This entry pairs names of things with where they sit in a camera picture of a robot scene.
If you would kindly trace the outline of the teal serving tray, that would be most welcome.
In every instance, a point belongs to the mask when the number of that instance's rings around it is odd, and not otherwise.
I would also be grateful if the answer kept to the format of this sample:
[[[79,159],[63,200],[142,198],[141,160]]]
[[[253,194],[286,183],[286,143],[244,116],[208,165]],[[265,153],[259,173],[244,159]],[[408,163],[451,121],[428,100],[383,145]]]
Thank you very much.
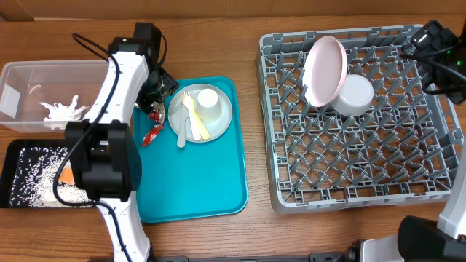
[[[168,123],[168,103],[163,130],[146,147],[144,135],[154,122],[140,109],[133,113],[133,135],[142,161],[142,179],[137,190],[141,220],[146,223],[235,214],[248,202],[245,152],[240,112],[234,82],[225,76],[181,79],[182,88],[191,84],[211,84],[224,91],[233,110],[226,132],[205,143],[187,141],[177,146],[178,136]]]

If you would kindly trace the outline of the black plastic tray bin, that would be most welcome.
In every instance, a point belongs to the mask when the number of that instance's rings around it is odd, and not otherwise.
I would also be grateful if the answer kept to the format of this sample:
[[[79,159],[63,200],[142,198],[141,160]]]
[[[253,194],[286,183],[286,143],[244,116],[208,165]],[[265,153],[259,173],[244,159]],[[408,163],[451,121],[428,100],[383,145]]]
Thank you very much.
[[[19,159],[19,153],[22,148],[27,147],[66,147],[61,140],[14,140],[7,148],[4,159],[4,166],[1,172],[1,207],[2,208],[40,208],[40,207],[10,207],[9,196],[12,190],[12,182],[15,176],[15,170]],[[60,208],[60,207],[43,207],[43,208]]]

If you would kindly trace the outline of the silver red wrapper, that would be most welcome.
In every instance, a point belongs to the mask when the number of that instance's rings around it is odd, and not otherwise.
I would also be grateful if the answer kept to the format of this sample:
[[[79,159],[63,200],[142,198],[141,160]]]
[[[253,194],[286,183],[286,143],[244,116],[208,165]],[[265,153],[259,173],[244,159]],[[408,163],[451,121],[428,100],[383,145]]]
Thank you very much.
[[[147,113],[147,117],[155,122],[165,122],[165,106],[163,103],[153,102],[150,105],[150,112]]]

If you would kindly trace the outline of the small red wrapper piece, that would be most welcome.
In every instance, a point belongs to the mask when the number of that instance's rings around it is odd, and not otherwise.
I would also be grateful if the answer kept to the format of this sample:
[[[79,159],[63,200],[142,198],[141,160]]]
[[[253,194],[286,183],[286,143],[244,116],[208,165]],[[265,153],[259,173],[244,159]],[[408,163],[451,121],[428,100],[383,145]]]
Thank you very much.
[[[163,130],[162,124],[155,124],[143,137],[141,141],[141,146],[146,147],[148,146],[159,134],[159,132]]]

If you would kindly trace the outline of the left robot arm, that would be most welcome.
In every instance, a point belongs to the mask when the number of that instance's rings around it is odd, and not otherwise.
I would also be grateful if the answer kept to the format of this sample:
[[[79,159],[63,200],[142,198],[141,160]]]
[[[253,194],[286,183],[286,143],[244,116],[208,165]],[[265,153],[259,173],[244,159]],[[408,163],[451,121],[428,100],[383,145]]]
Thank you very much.
[[[142,161],[130,131],[134,107],[165,117],[165,98],[178,82],[162,65],[167,39],[153,23],[137,22],[133,36],[116,37],[107,48],[75,33],[83,47],[108,62],[108,72],[92,108],[65,128],[77,188],[87,194],[84,207],[99,209],[114,247],[113,261],[154,261],[151,241],[139,215],[136,191]]]

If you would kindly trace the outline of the orange food cube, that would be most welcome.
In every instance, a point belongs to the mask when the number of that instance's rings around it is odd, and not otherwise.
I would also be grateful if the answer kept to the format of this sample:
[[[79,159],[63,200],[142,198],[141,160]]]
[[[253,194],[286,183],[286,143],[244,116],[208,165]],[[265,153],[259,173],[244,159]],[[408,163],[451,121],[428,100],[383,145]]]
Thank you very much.
[[[74,185],[74,175],[71,168],[64,168],[60,174],[58,179],[61,183],[67,183],[70,185]]]

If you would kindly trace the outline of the yellow plastic fork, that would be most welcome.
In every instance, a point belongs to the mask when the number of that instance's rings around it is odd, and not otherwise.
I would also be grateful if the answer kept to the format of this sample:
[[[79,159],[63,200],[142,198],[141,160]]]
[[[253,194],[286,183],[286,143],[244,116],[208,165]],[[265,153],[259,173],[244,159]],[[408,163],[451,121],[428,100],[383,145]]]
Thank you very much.
[[[189,110],[193,110],[194,111],[194,115],[195,115],[195,118],[197,120],[197,124],[198,124],[198,128],[199,128],[199,131],[200,131],[200,135],[201,135],[201,139],[203,140],[207,140],[210,138],[210,134],[209,132],[207,131],[206,127],[204,126],[204,124],[202,123],[202,121],[200,120],[200,118],[198,117],[196,111],[194,110],[194,99],[192,98],[192,96],[189,94],[189,92],[187,91],[183,91],[182,92],[182,103],[183,105],[186,107],[187,111],[189,112]]]

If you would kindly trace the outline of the white napkin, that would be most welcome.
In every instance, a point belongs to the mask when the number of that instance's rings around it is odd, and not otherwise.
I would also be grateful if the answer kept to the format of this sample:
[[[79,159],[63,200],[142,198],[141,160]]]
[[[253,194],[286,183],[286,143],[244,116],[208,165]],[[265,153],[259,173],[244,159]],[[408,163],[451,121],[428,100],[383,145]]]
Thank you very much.
[[[65,106],[62,103],[45,103],[40,102],[42,106],[49,110],[48,117],[44,118],[44,126],[51,130],[64,130],[68,122],[77,122],[81,119],[82,113],[88,109],[88,106],[77,108],[79,96],[73,96],[71,104]]]

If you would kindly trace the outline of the large white plate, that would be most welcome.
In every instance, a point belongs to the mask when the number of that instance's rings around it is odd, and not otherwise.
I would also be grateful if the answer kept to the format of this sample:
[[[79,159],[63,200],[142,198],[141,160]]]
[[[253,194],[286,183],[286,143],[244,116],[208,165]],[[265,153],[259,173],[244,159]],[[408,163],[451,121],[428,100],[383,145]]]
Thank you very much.
[[[333,36],[317,40],[307,55],[302,84],[307,87],[304,97],[313,107],[332,102],[341,92],[347,75],[347,54]]]

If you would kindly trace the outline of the grey round plate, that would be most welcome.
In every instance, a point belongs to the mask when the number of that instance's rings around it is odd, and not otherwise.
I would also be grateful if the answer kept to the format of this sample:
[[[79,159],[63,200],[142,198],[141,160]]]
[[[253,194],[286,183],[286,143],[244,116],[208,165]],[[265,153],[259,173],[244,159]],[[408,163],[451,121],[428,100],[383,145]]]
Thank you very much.
[[[227,97],[226,93],[222,90],[220,90],[218,87],[215,87],[211,84],[191,84],[188,85],[187,87],[182,88],[180,91],[178,91],[174,96],[172,97],[172,100],[168,103],[168,123],[170,124],[170,127],[172,130],[175,132],[176,135],[179,133],[179,125],[180,125],[180,109],[182,103],[182,92],[187,91],[189,94],[192,96],[194,99],[194,110],[197,113],[197,95],[198,93],[203,90],[203,89],[213,89],[218,93],[219,100],[221,103],[221,116],[218,120],[214,122],[205,122],[202,121],[204,126],[206,127],[207,131],[210,134],[210,138],[207,140],[201,139],[200,141],[195,141],[193,139],[192,133],[191,133],[191,125],[190,125],[190,120],[189,120],[189,113],[184,106],[186,112],[187,112],[187,118],[186,118],[186,142],[194,142],[194,143],[205,143],[208,141],[215,140],[216,138],[219,138],[221,135],[223,135],[226,130],[228,129],[232,117],[233,117],[233,110],[232,110],[232,104],[230,102],[230,99]]]

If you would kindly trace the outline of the spilled white rice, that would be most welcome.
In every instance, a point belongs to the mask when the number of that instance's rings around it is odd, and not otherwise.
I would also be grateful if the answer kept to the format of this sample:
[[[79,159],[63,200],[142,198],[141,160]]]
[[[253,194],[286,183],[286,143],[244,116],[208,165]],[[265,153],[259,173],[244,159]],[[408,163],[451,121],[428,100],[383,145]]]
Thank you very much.
[[[57,169],[68,153],[65,147],[22,148],[9,196],[10,207],[63,207],[53,194]]]

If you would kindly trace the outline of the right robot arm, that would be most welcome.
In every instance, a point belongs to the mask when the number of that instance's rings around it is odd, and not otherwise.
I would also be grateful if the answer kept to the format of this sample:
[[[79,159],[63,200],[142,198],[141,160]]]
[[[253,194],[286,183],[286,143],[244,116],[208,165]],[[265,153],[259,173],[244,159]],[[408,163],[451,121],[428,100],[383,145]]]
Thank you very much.
[[[401,58],[415,60],[429,77],[423,92],[465,102],[465,35],[456,36],[438,21],[426,23],[403,46]],[[459,158],[450,197],[438,220],[406,216],[397,234],[359,239],[341,261],[464,261],[465,157]]]

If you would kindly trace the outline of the small grey bowl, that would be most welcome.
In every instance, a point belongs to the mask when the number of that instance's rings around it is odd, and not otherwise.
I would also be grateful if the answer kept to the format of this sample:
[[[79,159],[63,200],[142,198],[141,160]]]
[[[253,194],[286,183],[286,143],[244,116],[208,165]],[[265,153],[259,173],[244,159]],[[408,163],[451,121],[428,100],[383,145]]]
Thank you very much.
[[[367,78],[349,74],[331,106],[342,115],[361,116],[370,108],[373,97],[374,88]]]

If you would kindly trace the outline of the white upturned cup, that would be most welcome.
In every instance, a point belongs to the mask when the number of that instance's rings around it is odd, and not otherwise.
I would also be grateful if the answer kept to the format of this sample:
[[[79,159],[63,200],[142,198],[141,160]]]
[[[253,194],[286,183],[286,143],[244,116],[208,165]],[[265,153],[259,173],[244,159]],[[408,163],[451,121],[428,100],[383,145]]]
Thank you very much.
[[[220,118],[221,113],[218,93],[210,88],[201,90],[197,95],[197,114],[201,120],[214,122]]]

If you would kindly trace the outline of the grey dishwasher rack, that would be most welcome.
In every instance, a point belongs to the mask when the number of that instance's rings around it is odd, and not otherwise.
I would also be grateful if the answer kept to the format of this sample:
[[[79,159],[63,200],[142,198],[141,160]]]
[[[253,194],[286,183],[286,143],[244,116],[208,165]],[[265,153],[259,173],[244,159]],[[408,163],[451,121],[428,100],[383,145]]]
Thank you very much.
[[[399,55],[418,25],[331,30],[347,72],[374,99],[361,116],[304,97],[304,62],[325,31],[260,38],[258,91],[273,209],[280,214],[445,202],[465,140],[453,103],[422,91],[427,73]]]

